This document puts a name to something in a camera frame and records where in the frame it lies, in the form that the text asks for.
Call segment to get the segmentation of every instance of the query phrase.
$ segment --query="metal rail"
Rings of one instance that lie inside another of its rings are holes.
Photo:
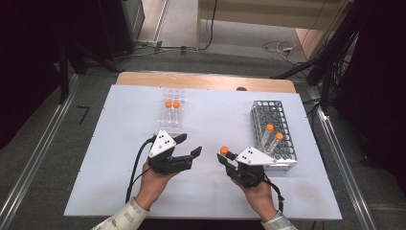
[[[20,174],[17,182],[12,187],[4,206],[1,209],[0,213],[0,230],[7,230],[11,224],[11,221],[23,200],[25,194],[27,193],[31,182],[33,181],[36,171],[42,163],[42,160],[47,153],[48,147],[51,145],[52,140],[56,134],[57,129],[59,128],[60,123],[63,120],[63,117],[66,114],[66,111],[73,100],[78,85],[80,82],[80,76],[74,75],[70,81],[71,93],[68,95],[67,99],[63,104],[60,104],[56,108],[56,112],[51,119],[51,122],[48,124],[45,132],[42,134],[41,139],[39,140],[35,150],[33,151],[30,160],[25,166],[23,172]]]
[[[316,86],[309,87],[309,93],[312,99],[320,98],[320,94]],[[364,196],[362,195],[361,189],[359,188],[358,183],[356,182],[356,179],[350,168],[350,165],[347,162],[346,155],[343,153],[337,136],[335,135],[331,120],[329,119],[329,117],[325,116],[323,110],[320,107],[317,109],[317,113],[319,115],[320,122],[326,134],[328,143],[331,147],[331,151],[334,155],[338,169],[340,170],[340,174],[343,177],[344,184],[347,187],[347,191],[350,195],[352,205],[354,207],[356,215],[358,216],[362,229],[377,229],[370,213],[368,204],[365,201]]]

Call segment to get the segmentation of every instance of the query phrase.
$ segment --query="black tripod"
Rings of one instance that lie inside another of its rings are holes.
[[[83,56],[87,56],[95,60],[98,64],[106,67],[110,71],[120,73],[122,69],[110,64],[105,59],[97,56],[89,51],[86,47],[79,43],[63,42],[59,45],[59,71],[60,71],[60,99],[59,104],[62,104],[69,95],[69,81],[68,81],[68,60],[71,62],[72,67],[77,74],[86,74],[87,65],[83,60]]]
[[[357,0],[352,3],[349,13],[340,24],[336,33],[331,38],[325,50],[316,58],[303,63],[284,74],[273,77],[272,79],[285,80],[307,68],[314,66],[310,74],[306,78],[308,85],[316,85],[323,78],[322,96],[320,106],[327,114],[327,100],[328,91],[330,88],[331,77],[328,73],[331,73],[329,68],[332,68],[332,63],[339,60],[338,54],[344,49],[351,36],[359,31],[360,22],[362,21],[362,0]]]

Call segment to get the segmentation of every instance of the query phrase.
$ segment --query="black curtain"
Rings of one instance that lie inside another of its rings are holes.
[[[367,139],[368,158],[406,194],[406,4],[366,1],[363,24],[335,108]]]

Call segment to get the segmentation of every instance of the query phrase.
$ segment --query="black cable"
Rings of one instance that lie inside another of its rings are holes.
[[[141,176],[143,176],[143,174],[145,174],[146,172],[148,172],[151,169],[151,167],[149,167],[148,169],[146,169],[145,171],[141,172],[141,174],[139,174],[134,181],[132,181],[132,184],[135,184],[135,181],[138,180],[138,178],[140,178]]]
[[[147,139],[140,147],[140,149],[138,150],[137,153],[137,158],[135,159],[134,162],[134,167],[132,169],[132,173],[131,173],[131,179],[129,180],[129,185],[127,188],[127,192],[126,192],[126,196],[125,196],[125,203],[127,203],[129,201],[129,198],[131,196],[131,191],[132,191],[132,186],[134,185],[135,181],[140,177],[140,175],[134,180],[134,176],[135,176],[135,172],[137,171],[137,166],[138,166],[138,162],[140,161],[140,156],[141,153],[143,152],[144,148],[146,147],[147,144],[149,143],[153,143],[156,139],[156,135],[153,135],[151,138]]]
[[[269,179],[269,177],[268,177],[267,175],[265,175],[265,178],[266,178],[266,179],[264,179],[264,178],[259,178],[259,177],[257,177],[256,175],[254,175],[254,174],[252,174],[252,173],[249,173],[249,172],[247,172],[247,171],[245,171],[245,170],[238,169],[238,171],[241,172],[241,173],[247,174],[247,175],[249,175],[249,176],[252,176],[252,177],[254,177],[254,178],[257,179],[257,180],[260,180],[261,182],[264,182],[264,183],[270,185],[270,186],[275,190],[275,192],[276,192],[277,195],[278,195],[278,201],[279,201],[279,207],[278,207],[278,209],[279,209],[281,212],[283,212],[283,202],[284,202],[284,198],[283,198],[283,196],[281,195],[281,190],[278,188],[278,186],[276,186],[274,183],[271,182],[271,180]]]
[[[213,41],[213,25],[214,25],[214,16],[215,16],[215,10],[217,9],[217,0],[215,0],[215,3],[214,3],[214,9],[213,9],[213,16],[212,16],[212,25],[211,25],[211,28],[210,28],[210,40],[209,40],[209,44],[207,44],[206,45],[206,47],[205,48],[203,48],[203,49],[199,49],[199,51],[205,51],[205,50],[207,50],[209,47],[210,47],[210,45],[212,44],[212,41]]]
[[[160,49],[180,49],[180,50],[185,50],[185,51],[188,51],[188,50],[189,50],[189,51],[205,51],[205,50],[207,50],[207,49],[210,47],[210,45],[212,44],[212,41],[213,41],[214,16],[215,16],[216,8],[217,8],[217,1],[218,1],[218,0],[215,0],[215,3],[214,3],[213,16],[212,16],[212,24],[211,24],[211,31],[210,31],[210,41],[209,41],[209,43],[206,45],[205,48],[203,48],[203,49],[196,49],[196,48],[190,47],[190,46],[161,46],[161,47],[157,47],[157,49],[158,49],[158,50],[160,50]],[[155,48],[154,46],[145,45],[144,47],[138,48],[138,49],[136,49],[136,50],[134,50],[134,51],[144,49],[145,47],[148,47],[148,48]],[[153,55],[153,54],[159,54],[159,53],[160,53],[160,52],[155,51],[155,52],[153,52],[153,53],[151,53],[151,54]]]
[[[307,38],[308,32],[311,31],[311,29],[313,29],[313,27],[314,27],[314,26],[317,24],[317,22],[319,21],[320,15],[322,14],[323,9],[325,8],[326,1],[327,1],[327,0],[325,0],[325,1],[323,2],[323,6],[322,6],[322,8],[321,8],[320,11],[319,11],[319,15],[317,15],[316,21],[313,23],[313,25],[310,27],[310,29],[308,29],[307,32],[305,33],[303,44],[305,44],[305,39]]]

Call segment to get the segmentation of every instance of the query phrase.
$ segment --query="test tube rack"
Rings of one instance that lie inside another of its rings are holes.
[[[165,130],[169,134],[179,134],[182,132],[182,118],[185,105],[185,89],[183,88],[162,88],[163,96],[160,101],[160,113],[158,115],[159,128]],[[170,101],[171,104],[178,101],[180,107],[177,108],[177,119],[173,119],[175,108],[169,109],[170,118],[168,117],[168,109],[165,107],[165,102]]]
[[[274,126],[274,131],[270,135],[270,140],[275,138],[277,132],[283,134],[283,139],[275,147],[274,158],[277,164],[264,166],[267,171],[289,171],[297,163],[298,159],[287,125],[281,101],[254,101],[251,108],[251,121],[254,128],[256,147],[262,150],[261,137],[267,124]]]

